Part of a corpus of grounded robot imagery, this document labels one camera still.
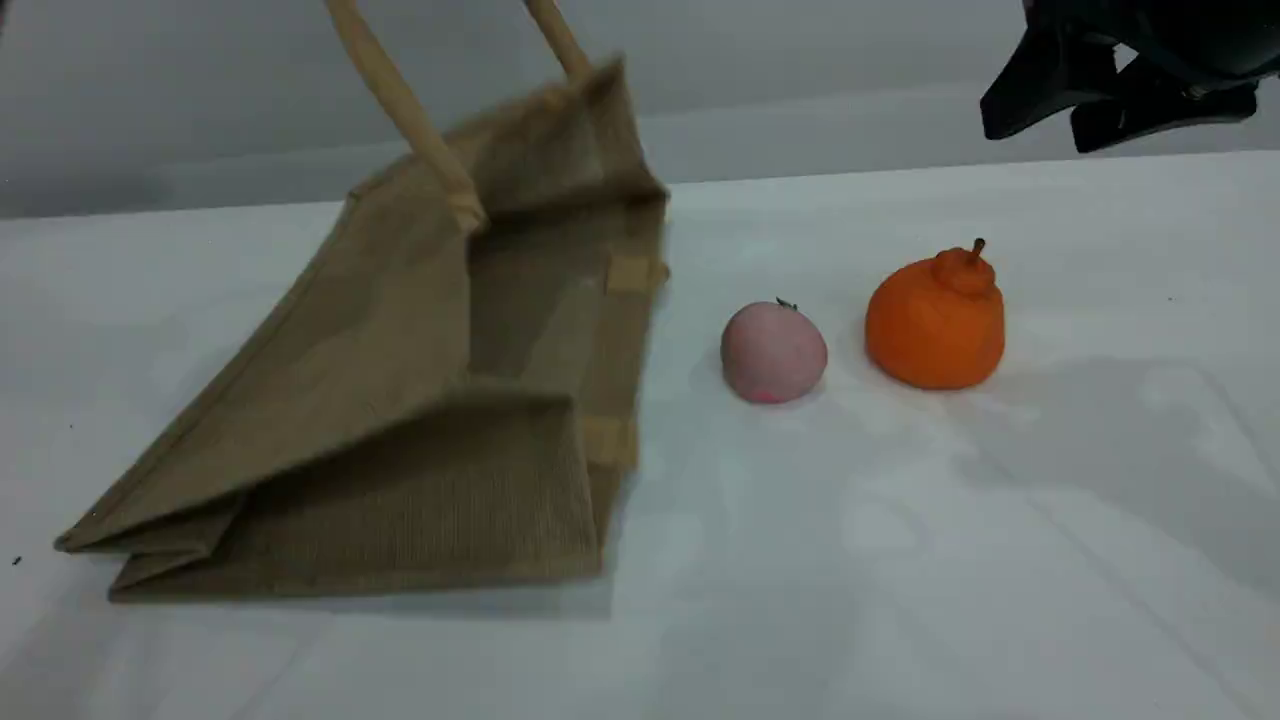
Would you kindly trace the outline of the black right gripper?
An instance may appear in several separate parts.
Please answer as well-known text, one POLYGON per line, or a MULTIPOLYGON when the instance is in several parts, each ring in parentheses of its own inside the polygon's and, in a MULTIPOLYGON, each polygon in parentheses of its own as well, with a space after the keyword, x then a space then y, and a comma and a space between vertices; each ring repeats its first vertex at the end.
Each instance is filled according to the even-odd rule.
POLYGON ((979 102, 987 140, 1071 108, 1080 154, 1239 124, 1257 113, 1258 81, 1277 74, 1277 1, 1024 1, 1023 9, 1028 28, 979 102), (1117 74, 1115 45, 1156 67, 1132 63, 1117 74))

